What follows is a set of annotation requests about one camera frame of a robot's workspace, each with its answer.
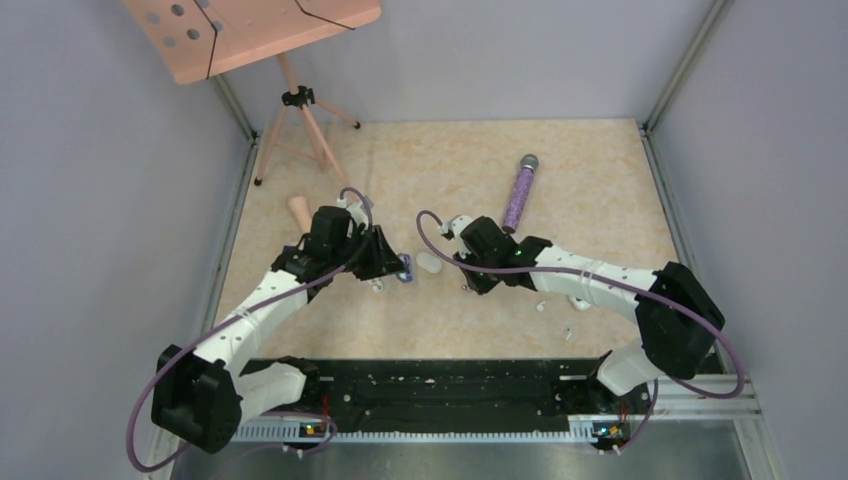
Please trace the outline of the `lavender charging case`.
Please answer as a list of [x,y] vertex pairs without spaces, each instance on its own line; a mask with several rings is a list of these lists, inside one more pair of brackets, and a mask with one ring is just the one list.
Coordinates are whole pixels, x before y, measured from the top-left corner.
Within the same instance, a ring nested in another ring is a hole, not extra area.
[[396,273],[395,278],[403,284],[412,283],[415,280],[415,274],[410,255],[406,253],[400,253],[398,255],[398,258],[403,263],[403,270]]

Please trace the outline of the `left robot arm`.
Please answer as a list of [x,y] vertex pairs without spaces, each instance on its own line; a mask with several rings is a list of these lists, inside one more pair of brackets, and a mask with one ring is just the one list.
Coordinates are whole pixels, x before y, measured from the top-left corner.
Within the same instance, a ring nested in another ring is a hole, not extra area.
[[314,410],[321,388],[312,380],[313,368],[284,359],[247,372],[248,363],[336,275],[350,273],[368,282],[406,269],[366,204],[320,207],[300,243],[283,250],[227,320],[192,346],[171,345],[162,352],[153,388],[153,424],[216,453],[241,425],[275,407],[288,405],[302,414]]

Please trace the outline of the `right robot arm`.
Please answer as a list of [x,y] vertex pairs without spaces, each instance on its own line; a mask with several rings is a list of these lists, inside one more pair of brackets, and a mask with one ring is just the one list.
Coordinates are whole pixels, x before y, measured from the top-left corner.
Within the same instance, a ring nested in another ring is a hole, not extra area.
[[723,314],[684,265],[634,269],[564,250],[547,239],[515,241],[486,216],[457,216],[442,228],[457,241],[453,260],[464,264],[472,291],[500,284],[562,294],[634,322],[639,337],[603,356],[586,385],[589,404],[612,412],[635,387],[661,376],[692,379],[714,345]]

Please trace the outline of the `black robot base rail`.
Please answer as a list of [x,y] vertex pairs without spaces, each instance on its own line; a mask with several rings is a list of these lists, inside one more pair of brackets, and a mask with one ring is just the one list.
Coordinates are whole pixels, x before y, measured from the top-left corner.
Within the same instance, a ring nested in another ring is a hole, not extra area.
[[611,422],[648,410],[649,389],[618,397],[597,359],[316,360],[289,409],[325,414],[343,434],[564,433],[580,415]]

